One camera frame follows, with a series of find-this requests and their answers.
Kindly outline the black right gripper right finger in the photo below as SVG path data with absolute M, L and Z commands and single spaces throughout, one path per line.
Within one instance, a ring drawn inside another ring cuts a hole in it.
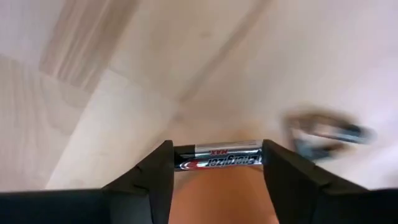
M 365 189 L 270 140 L 262 152 L 280 224 L 398 224 L 398 189 Z

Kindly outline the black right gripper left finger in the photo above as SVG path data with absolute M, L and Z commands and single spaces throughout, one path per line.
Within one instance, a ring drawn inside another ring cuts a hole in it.
M 173 189 L 168 140 L 99 189 L 0 193 L 0 224 L 168 224 Z

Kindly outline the silver battery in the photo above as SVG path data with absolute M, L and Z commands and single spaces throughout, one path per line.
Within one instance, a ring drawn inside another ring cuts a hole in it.
M 289 134 L 299 133 L 355 144 L 367 144 L 375 133 L 347 117 L 328 110 L 291 111 L 284 116 L 284 125 Z
M 219 142 L 174 147 L 177 172 L 262 164 L 262 141 Z

